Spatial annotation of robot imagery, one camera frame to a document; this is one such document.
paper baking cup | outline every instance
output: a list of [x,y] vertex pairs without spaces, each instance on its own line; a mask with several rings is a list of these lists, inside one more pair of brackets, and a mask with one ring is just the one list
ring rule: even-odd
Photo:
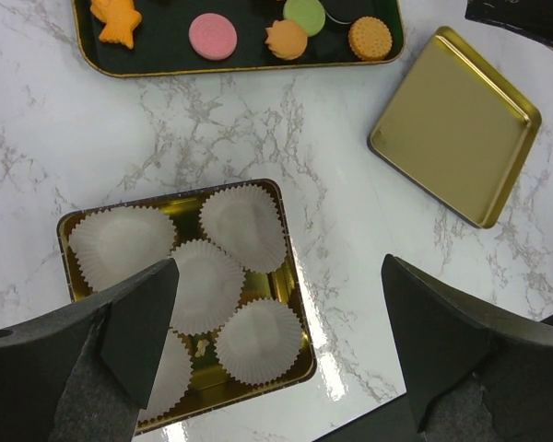
[[69,243],[84,279],[99,292],[167,258],[175,236],[160,210],[117,207],[89,215]]
[[285,374],[301,348],[300,321],[290,308],[262,299],[239,309],[219,332],[219,363],[238,381],[258,385]]
[[213,194],[203,204],[200,220],[207,236],[246,269],[270,273],[285,260],[287,245],[277,206],[259,186]]
[[139,412],[138,421],[160,417],[176,405],[188,390],[192,373],[188,350],[178,334],[168,331],[149,404],[146,410]]
[[199,334],[222,326],[238,307],[245,277],[241,266],[201,239],[182,244],[171,257],[180,272],[171,327]]

chocolate sandwich cookie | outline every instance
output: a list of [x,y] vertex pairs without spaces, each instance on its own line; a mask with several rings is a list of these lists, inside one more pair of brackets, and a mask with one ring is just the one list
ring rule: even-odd
[[325,13],[340,25],[349,25],[361,17],[374,16],[372,0],[322,0]]

gold tin box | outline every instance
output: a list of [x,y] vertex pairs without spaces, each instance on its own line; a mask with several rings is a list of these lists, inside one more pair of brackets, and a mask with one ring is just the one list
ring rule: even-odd
[[[134,31],[133,50],[99,41],[103,25],[90,13],[91,0],[72,0],[72,9],[78,46],[88,64],[108,76],[128,77],[390,63],[405,45],[399,2],[371,2],[373,15],[387,25],[393,39],[389,55],[377,62],[359,60],[348,44],[350,26],[336,24],[329,18],[324,28],[309,38],[299,59],[276,58],[265,44],[266,28],[283,19],[284,1],[135,0],[135,9],[143,19]],[[225,60],[206,60],[197,55],[189,42],[192,21],[207,12],[228,18],[238,32],[236,50]]]
[[369,137],[371,150],[477,227],[493,227],[541,114],[450,28],[432,36]]
[[287,304],[301,319],[303,329],[302,345],[299,357],[293,367],[276,381],[251,387],[231,378],[219,365],[213,346],[216,334],[213,332],[196,336],[182,336],[191,353],[193,361],[193,378],[191,385],[182,400],[156,421],[140,424],[137,433],[141,434],[149,430],[160,428],[189,417],[209,412],[238,401],[244,401],[270,391],[283,389],[310,379],[317,367],[317,361],[312,346],[312,338],[303,308],[300,293],[300,284],[293,259],[290,238],[288,235],[287,219],[280,190],[271,180],[249,180],[235,184],[226,184],[213,188],[201,189],[191,192],[181,192],[156,198],[133,201],[124,204],[99,207],[91,210],[83,210],[65,215],[57,226],[57,237],[64,260],[65,274],[69,286],[72,301],[78,301],[90,296],[90,289],[84,281],[74,253],[68,245],[68,239],[72,229],[86,215],[119,206],[148,206],[157,207],[168,215],[174,225],[179,229],[180,242],[203,238],[203,232],[198,222],[201,206],[206,198],[214,192],[242,184],[256,184],[265,189],[276,202],[276,207],[285,228],[288,248],[287,258],[283,265],[272,273],[246,272],[246,280],[243,288],[241,303],[246,303],[250,298],[268,297],[277,299]]

white marble surface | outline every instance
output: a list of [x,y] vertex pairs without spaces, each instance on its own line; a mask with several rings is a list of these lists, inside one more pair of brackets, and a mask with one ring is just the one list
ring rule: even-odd
[[[553,312],[553,52],[402,0],[386,66],[120,80],[81,58],[69,0],[0,0],[0,327],[69,302],[62,214],[227,181],[283,191],[319,356],[314,379],[138,437],[307,441],[404,392],[379,270],[394,253],[539,320]],[[439,25],[477,47],[544,126],[500,222],[475,230],[383,164],[366,134]]]

